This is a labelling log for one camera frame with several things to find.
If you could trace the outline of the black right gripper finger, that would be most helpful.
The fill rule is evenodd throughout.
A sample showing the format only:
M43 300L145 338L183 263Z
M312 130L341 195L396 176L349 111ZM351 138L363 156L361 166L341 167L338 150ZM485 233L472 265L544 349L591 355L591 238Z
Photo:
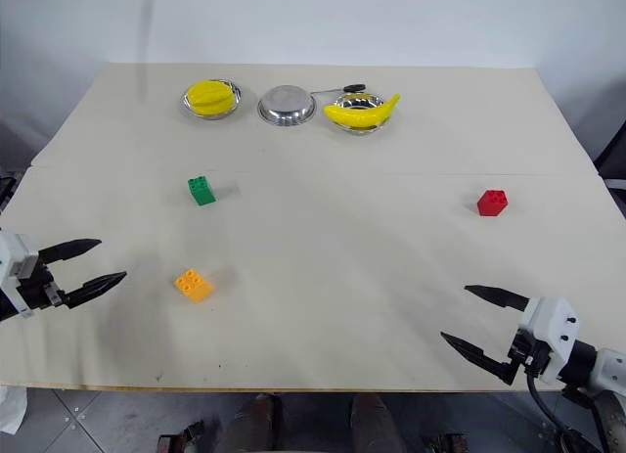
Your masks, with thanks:
M510 307L515 310L523 312L529 303L529 299L520 294L496 288L487 287L482 285L467 285L464 289L471 294L478 296L479 298L490 302L491 304L499 307Z
M516 375L515 362L498 362L497 360L485 355L481 348L467 342L466 340L462 340L444 332L441 332L440 335L470 363L490 373L491 375L494 375L506 385L513 384L514 377Z

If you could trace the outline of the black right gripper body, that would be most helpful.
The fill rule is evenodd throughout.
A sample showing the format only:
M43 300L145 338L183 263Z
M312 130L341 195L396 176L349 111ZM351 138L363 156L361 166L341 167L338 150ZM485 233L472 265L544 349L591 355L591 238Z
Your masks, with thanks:
M546 342L535 339L529 331L518 329L508 356L513 362L522 365L526 374L540 376L550 362L551 352Z

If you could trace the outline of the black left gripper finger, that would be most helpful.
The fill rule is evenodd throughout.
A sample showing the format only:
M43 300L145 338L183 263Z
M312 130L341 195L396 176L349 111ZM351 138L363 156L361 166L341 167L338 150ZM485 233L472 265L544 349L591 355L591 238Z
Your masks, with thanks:
M98 239L76 239L50 246L38 252L37 262L42 266L47 266L60 260L69 260L86 253L101 242Z
M63 296L63 304L70 309L102 296L118 285L125 277L126 272L117 272L104 275L85 283L81 288Z

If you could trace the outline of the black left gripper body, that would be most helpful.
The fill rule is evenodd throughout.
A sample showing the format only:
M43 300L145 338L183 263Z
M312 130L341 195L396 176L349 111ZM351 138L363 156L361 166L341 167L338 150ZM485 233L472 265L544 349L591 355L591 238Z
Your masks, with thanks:
M48 266L40 260L28 278L19 279L17 290L31 310L61 306L66 303L65 292L56 284Z

